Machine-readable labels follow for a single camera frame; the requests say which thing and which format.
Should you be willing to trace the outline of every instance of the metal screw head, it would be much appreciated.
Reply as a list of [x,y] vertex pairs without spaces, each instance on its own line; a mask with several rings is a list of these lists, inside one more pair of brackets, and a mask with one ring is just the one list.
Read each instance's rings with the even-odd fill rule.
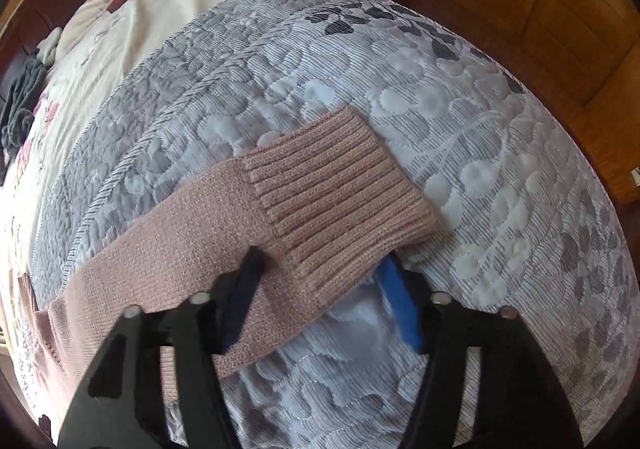
[[206,291],[196,292],[189,296],[189,302],[191,304],[205,304],[211,299],[211,294]]
[[450,304],[451,301],[453,301],[451,296],[445,292],[434,292],[431,294],[431,302],[433,304],[446,306],[447,304]]
[[503,306],[500,308],[500,317],[504,317],[505,319],[516,319],[518,315],[518,311],[513,306]]
[[142,307],[138,306],[137,304],[131,304],[122,311],[122,316],[125,319],[133,319],[135,316],[140,315],[141,313]]

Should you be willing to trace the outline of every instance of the bed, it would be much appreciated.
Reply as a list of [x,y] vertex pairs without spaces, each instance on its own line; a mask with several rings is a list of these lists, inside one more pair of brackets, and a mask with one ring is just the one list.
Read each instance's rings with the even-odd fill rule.
[[[37,415],[59,423],[63,411],[33,382],[19,275],[46,308],[195,174],[350,104],[441,214],[404,263],[467,306],[517,307],[593,438],[638,363],[638,285],[593,169],[505,68],[390,0],[129,0],[113,14],[109,2],[47,12],[27,0],[0,43],[4,90],[25,52],[64,26],[0,190],[2,328]],[[354,337],[370,340],[366,356],[350,351]],[[470,350],[460,441],[478,361]],[[425,364],[365,281],[222,387],[245,447],[396,447]],[[175,404],[167,417],[184,441]]]

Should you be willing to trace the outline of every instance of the knit fabric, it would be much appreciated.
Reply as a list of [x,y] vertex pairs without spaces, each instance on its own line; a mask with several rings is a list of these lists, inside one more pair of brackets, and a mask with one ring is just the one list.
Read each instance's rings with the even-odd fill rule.
[[[124,306],[175,307],[256,245],[270,262],[240,342],[216,358],[225,377],[302,332],[436,222],[362,119],[340,109],[183,186],[87,262],[48,310],[35,311],[22,289],[40,344],[34,366],[45,381],[57,375],[47,387],[67,406]],[[169,357],[162,379],[165,399],[175,400]]]

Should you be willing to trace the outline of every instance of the white bed sheet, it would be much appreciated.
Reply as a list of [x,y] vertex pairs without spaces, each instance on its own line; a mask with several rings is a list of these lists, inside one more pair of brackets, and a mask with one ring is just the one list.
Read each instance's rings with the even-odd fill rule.
[[42,213],[67,156],[124,77],[222,0],[128,0],[113,14],[98,8],[103,1],[88,0],[92,15],[65,28],[29,139],[0,188],[0,324],[11,353],[22,314],[16,281],[29,272]]

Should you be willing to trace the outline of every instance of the white label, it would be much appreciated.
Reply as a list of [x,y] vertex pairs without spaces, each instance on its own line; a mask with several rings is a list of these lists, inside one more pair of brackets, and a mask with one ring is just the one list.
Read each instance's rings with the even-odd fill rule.
[[640,168],[635,168],[631,172],[631,176],[633,177],[634,182],[636,183],[636,187],[640,187]]

